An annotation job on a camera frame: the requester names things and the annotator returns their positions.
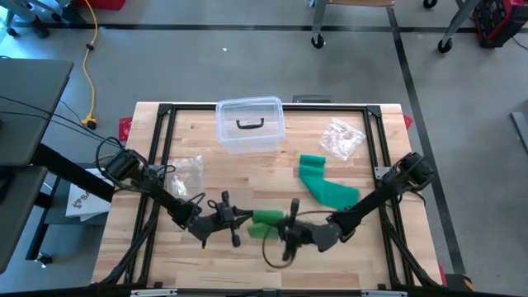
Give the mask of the silver edge bracket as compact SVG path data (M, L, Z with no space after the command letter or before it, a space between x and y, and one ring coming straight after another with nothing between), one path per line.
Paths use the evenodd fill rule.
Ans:
M361 297L408 297L408 293L394 290L362 290Z
M132 290L130 297L177 297L177 289L142 289Z

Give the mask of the grey cart leg with caster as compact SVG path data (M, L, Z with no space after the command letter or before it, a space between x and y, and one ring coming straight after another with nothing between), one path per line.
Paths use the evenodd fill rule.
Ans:
M480 1L481 0L455 0L458 11L451 18L450 24L446 28L445 33L437 46L437 50L441 54L445 54L451 50L453 45L452 40L455 36L455 33L462 26L465 20L469 18L469 15L478 6Z
M328 0L309 0L309 7L313 8L312 46L319 50L325 45L321 35Z

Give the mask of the teal elastic bandage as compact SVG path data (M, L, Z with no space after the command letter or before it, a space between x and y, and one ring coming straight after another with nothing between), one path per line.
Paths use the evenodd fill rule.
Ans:
M301 154L299 158L299 179L312 197L321 205L344 210L355 205L360 198L358 189L344 186L325 179L326 158Z

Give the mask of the red plastic bin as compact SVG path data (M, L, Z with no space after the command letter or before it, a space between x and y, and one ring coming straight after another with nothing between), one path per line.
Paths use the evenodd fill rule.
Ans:
M107 11L120 11L126 0L73 0L75 7L91 7Z

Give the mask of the red and black crate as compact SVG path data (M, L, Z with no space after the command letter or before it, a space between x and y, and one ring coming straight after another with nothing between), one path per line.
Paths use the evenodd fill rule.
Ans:
M528 0L480 0L473 17L479 45L503 47L528 22Z

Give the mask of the dark grey desk top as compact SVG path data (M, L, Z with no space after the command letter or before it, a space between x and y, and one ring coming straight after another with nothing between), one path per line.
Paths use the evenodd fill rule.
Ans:
M7 269L34 205L48 208L52 197L41 193L48 170L41 166L14 167L0 202L0 275Z
M0 58L0 166L25 166L40 144L73 62Z

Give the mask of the clear plastic bag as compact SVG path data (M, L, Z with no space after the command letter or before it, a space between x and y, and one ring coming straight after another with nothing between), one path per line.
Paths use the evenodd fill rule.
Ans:
M183 200L202 193L205 189L204 163L201 155L192 158L173 158L168 162L166 190Z
M365 139L364 133L337 118L332 118L319 144L334 157L346 161Z

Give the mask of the clear plastic storage box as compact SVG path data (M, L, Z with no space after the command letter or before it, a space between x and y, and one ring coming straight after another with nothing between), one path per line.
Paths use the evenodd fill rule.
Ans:
M219 101L215 107L216 136L231 154L276 151L285 138L285 117L279 97L247 97ZM242 125L265 124L259 129L240 130Z

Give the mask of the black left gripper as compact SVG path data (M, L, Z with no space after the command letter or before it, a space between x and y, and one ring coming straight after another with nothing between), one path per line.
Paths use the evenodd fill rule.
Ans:
M248 219L252 218L252 210L235 210L229 202L229 192L223 191L221 193L221 201L215 202L214 200L208 200L208 206L211 209L214 209L215 212L212 214L213 222L213 233L229 229L231 233L231 242L235 248L238 248L241 245L240 237L236 233L236 219L237 216L241 222L245 222Z

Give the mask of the grey metal bracket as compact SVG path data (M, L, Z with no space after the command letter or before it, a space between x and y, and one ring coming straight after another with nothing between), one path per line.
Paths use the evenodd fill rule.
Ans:
M293 103L332 103L332 97L328 95L294 95Z

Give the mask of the black desk support beam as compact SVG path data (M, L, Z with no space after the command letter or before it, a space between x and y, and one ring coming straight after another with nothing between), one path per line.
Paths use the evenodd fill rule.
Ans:
M50 147L39 144L31 159L34 165L46 167L58 177L78 186L79 188L107 201L112 202L115 188L73 163Z

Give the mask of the grey metal bar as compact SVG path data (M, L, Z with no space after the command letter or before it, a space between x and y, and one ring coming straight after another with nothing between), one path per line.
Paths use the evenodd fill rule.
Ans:
M528 122L522 112L514 111L510 114L511 120L516 128L516 132L522 142L525 151L528 153Z

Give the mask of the dark green elastic bandage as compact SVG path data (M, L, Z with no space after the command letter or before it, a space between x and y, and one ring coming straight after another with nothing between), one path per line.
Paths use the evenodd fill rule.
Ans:
M254 210L252 213L252 223L247 227L250 238L264 239L279 238L276 224L285 217L281 210Z

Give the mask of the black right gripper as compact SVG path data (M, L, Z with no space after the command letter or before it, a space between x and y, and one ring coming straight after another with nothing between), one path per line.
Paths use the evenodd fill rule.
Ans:
M299 247L314 243L312 239L314 225L297 222L298 211L299 199L294 198L290 204L290 214L280 221L280 229L276 231L278 239L285 243L285 250L282 254L283 261L293 261Z

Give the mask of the black office chair base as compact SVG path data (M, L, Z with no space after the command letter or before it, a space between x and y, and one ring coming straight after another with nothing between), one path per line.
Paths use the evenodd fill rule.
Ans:
M6 32L11 37L18 37L18 33L12 27L14 16L25 21L34 33L41 39L50 35L50 31L42 20L31 11L31 4L44 8L51 12L51 17L57 22L63 19L73 24L85 24L86 20L80 15L78 9L73 5L74 0L54 0L58 3L61 13L54 8L43 3L44 0L0 0L0 7L7 9L7 18L5 20Z

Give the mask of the white printed cardboard sign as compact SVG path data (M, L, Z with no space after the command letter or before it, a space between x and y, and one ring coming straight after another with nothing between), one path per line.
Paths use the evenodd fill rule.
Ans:
M65 210L67 218L79 218L81 222L97 215L107 213L111 203L71 184L68 192L68 202Z

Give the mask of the crumpled clear plastic bag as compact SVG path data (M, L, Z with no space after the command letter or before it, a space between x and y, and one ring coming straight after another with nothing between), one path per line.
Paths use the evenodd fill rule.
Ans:
M346 161L365 139L364 133L337 118L332 118L319 144L334 157Z

